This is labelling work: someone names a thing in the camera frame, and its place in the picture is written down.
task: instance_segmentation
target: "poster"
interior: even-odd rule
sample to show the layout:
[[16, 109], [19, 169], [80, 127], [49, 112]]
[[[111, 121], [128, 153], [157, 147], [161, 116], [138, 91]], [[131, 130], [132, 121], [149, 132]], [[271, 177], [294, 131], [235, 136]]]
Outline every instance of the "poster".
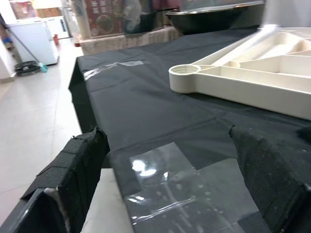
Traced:
[[92, 37], [124, 33], [122, 0], [86, 0]]

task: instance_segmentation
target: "black tablecloth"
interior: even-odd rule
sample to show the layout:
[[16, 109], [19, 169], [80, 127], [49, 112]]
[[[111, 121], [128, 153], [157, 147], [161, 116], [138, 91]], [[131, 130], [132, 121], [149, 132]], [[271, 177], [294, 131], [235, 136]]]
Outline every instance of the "black tablecloth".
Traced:
[[[123, 197], [141, 191], [130, 158], [171, 142], [195, 169], [201, 169], [237, 157], [228, 135], [233, 124], [298, 140], [295, 131], [309, 121], [170, 90], [170, 67], [192, 63], [253, 32], [238, 29], [189, 35], [77, 58], [69, 87], [76, 113], [83, 132], [97, 125], [107, 134], [109, 161]], [[230, 86], [223, 88], [230, 91]]]

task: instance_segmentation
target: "white plastic tray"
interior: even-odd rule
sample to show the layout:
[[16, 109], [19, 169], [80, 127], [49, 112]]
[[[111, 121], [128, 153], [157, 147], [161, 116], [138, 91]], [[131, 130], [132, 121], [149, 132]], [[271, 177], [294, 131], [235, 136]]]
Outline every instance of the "white plastic tray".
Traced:
[[171, 89], [311, 120], [310, 38], [310, 28], [255, 33], [192, 64], [172, 67]]

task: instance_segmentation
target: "tiled floor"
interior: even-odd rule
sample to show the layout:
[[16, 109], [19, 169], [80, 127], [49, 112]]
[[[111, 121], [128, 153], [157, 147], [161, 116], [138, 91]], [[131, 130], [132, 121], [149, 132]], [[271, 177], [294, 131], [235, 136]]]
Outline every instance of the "tiled floor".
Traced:
[[0, 84], [0, 225], [35, 175], [81, 132], [68, 85], [83, 54], [70, 39], [60, 40], [59, 50], [47, 73]]

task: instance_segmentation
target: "black bowl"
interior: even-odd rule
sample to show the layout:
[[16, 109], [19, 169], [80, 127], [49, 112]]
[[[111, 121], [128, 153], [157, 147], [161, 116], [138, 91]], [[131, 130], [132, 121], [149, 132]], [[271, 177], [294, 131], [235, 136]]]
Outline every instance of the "black bowl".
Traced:
[[216, 10], [200, 8], [190, 12], [169, 11], [166, 15], [179, 32], [188, 35], [228, 29], [246, 8], [247, 6]]

